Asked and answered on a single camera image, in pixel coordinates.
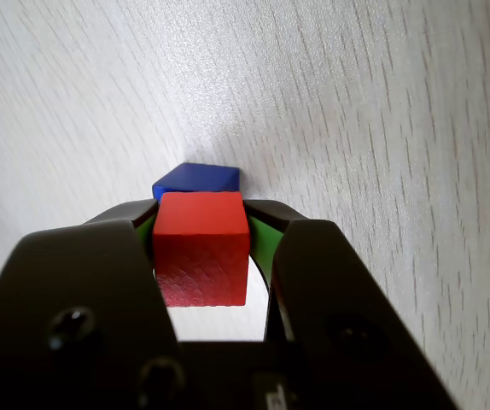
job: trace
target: blue cube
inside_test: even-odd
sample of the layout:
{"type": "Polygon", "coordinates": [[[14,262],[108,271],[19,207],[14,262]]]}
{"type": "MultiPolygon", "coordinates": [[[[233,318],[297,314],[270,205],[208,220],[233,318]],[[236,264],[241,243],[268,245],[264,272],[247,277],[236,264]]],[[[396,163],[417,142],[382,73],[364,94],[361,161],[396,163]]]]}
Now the blue cube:
{"type": "Polygon", "coordinates": [[[239,191],[239,168],[185,162],[152,185],[158,201],[166,192],[239,191]]]}

